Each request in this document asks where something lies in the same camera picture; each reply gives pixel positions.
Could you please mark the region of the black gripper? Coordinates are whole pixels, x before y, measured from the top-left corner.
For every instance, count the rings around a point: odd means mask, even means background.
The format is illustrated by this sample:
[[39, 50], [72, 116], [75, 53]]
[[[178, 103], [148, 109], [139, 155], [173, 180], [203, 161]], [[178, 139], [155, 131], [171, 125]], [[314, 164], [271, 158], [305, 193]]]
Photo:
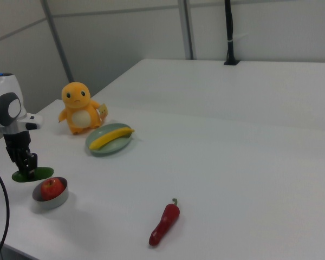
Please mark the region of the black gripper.
[[25, 177], [28, 174], [28, 178], [34, 178], [38, 157], [36, 153], [30, 152], [30, 133], [22, 131], [16, 134], [4, 134], [3, 137], [9, 157], [13, 163], [16, 163], [20, 174]]

